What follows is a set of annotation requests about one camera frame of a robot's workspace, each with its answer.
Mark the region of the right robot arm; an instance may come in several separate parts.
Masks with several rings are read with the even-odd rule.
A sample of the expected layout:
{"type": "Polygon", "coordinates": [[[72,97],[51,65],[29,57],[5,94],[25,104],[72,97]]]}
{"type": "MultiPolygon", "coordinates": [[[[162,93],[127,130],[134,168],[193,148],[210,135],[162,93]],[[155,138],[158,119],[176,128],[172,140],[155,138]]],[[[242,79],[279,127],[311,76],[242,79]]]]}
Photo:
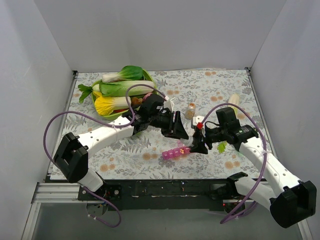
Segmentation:
{"type": "Polygon", "coordinates": [[[193,117],[191,126],[195,132],[185,142],[190,152],[207,154],[214,143],[227,142],[249,159],[268,182],[268,185],[260,184],[242,172],[237,173],[229,177],[227,195],[232,199],[248,196],[268,209],[283,228],[313,216],[316,186],[311,181],[301,181],[284,167],[267,151],[262,134],[249,125],[241,125],[231,107],[217,110],[216,115],[218,124],[215,128],[206,126],[204,117],[193,117]]]}

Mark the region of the white pill bottle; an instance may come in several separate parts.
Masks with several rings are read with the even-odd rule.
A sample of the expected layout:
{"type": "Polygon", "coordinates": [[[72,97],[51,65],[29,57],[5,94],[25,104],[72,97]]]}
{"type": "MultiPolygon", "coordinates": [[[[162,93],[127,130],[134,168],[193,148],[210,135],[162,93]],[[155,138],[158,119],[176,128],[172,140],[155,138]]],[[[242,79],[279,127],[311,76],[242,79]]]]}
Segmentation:
{"type": "Polygon", "coordinates": [[[189,147],[189,148],[191,148],[191,147],[194,146],[194,144],[193,144],[194,138],[193,138],[192,136],[189,136],[188,139],[181,138],[181,139],[180,139],[180,142],[181,142],[184,146],[189,147]]]}

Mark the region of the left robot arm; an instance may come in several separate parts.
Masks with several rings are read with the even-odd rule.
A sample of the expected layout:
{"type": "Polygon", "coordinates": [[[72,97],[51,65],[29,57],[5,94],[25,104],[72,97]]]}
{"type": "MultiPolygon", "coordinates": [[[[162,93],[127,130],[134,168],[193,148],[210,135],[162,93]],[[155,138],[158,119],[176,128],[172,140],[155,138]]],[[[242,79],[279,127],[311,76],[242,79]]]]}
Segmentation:
{"type": "Polygon", "coordinates": [[[129,138],[152,126],[159,128],[167,138],[188,140],[181,113],[173,111],[172,102],[157,94],[150,94],[134,113],[125,112],[108,126],[74,135],[65,134],[55,152],[53,161],[68,183],[77,183],[87,189],[95,200],[106,196],[102,177],[89,168],[89,158],[118,140],[129,138]]]}

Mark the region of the pink weekly pill organizer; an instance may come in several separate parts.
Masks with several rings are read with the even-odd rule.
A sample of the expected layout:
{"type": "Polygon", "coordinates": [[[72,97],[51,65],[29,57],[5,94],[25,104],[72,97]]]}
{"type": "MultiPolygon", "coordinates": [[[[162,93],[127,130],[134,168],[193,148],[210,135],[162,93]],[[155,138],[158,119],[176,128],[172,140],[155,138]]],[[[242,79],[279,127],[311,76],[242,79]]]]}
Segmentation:
{"type": "Polygon", "coordinates": [[[170,160],[174,158],[183,157],[188,154],[190,154],[190,148],[185,146],[180,140],[178,140],[176,148],[162,152],[162,158],[164,160],[170,160]]]}

